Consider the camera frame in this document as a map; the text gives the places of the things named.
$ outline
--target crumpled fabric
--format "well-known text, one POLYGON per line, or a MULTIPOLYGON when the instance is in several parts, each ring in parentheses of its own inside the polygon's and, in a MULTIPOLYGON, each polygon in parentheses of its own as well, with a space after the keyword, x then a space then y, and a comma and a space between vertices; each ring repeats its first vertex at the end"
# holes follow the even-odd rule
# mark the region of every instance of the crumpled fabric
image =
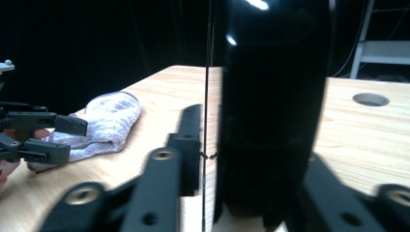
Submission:
MULTIPOLYGON (((53 131, 44 141, 71 145, 70 162, 96 155, 120 152, 132 125, 141 114, 138 99, 128 92, 98 96, 85 107, 81 119, 88 122, 87 135, 78 136, 53 131)), ((28 162, 32 171, 44 171, 56 165, 28 162)))

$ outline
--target round hole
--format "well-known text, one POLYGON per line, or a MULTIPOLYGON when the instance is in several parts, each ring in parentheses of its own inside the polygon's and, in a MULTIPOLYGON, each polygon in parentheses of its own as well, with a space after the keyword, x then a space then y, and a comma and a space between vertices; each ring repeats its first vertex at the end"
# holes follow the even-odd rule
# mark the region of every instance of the round hole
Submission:
POLYGON ((144 217, 142 217, 142 222, 146 225, 154 225, 157 224, 158 222, 158 216, 156 213, 150 212, 145 214, 144 217))
POLYGON ((342 213, 341 218, 343 218, 344 221, 353 226, 359 226, 362 224, 362 222, 355 215, 352 215, 350 213, 342 213))
POLYGON ((384 96, 369 93, 357 94, 353 96, 353 101, 367 106, 383 106, 390 102, 384 96))

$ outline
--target wooden table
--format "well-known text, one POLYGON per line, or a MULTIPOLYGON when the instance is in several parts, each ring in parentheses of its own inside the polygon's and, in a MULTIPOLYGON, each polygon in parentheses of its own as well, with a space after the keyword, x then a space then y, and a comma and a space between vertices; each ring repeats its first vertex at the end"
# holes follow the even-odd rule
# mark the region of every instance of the wooden table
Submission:
MULTIPOLYGON (((205 69, 174 66, 141 80, 125 90, 141 102, 143 111, 132 127, 121 153, 69 163, 35 174, 23 163, 0 192, 0 231, 36 231, 50 207, 68 188, 86 181, 108 189, 122 185, 143 171, 150 151, 162 147, 177 130, 181 111, 204 103, 205 69)), ((207 154, 216 151, 220 69, 210 70, 207 154)), ((328 79, 327 95, 314 151, 351 188, 372 194, 380 184, 410 187, 410 85, 351 79, 328 79), (359 93, 387 97, 385 106, 352 101, 359 93)), ((205 212, 211 231, 216 178, 214 160, 207 161, 205 212)), ((183 231, 200 231, 202 198, 183 200, 183 231)), ((225 217, 213 231, 240 231, 259 227, 255 219, 225 217)), ((262 228, 250 231, 263 231, 262 228)))

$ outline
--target screw hole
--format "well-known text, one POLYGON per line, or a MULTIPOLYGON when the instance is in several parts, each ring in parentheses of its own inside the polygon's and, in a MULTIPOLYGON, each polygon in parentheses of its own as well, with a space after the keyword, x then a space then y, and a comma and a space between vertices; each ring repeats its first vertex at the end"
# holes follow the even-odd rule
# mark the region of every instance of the screw hole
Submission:
POLYGON ((84 200, 87 198, 88 195, 89 195, 88 191, 83 191, 78 195, 78 200, 84 200))
POLYGON ((341 218, 353 226, 360 226, 362 224, 362 222, 355 215, 350 213, 342 213, 341 218))
POLYGON ((174 155, 169 151, 157 152, 153 155, 155 160, 168 160, 171 159, 174 155))
POLYGON ((158 216, 156 213, 150 212, 145 214, 142 218, 142 222, 146 225, 154 225, 158 223, 158 216))
POLYGON ((400 196, 403 200, 410 202, 410 195, 401 195, 400 196))

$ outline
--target person's hand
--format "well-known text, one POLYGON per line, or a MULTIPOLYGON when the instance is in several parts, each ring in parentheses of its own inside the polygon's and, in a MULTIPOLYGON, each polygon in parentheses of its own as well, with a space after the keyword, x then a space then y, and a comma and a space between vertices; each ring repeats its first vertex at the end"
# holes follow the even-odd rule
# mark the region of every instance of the person's hand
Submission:
MULTIPOLYGON (((4 130, 5 133, 9 137, 15 137, 15 130, 4 130)), ((48 130, 35 130, 34 131, 34 138, 42 139, 49 136, 48 130)), ((8 162, 5 160, 0 160, 0 189, 7 182, 7 177, 12 174, 15 169, 20 165, 20 161, 18 162, 8 162)))

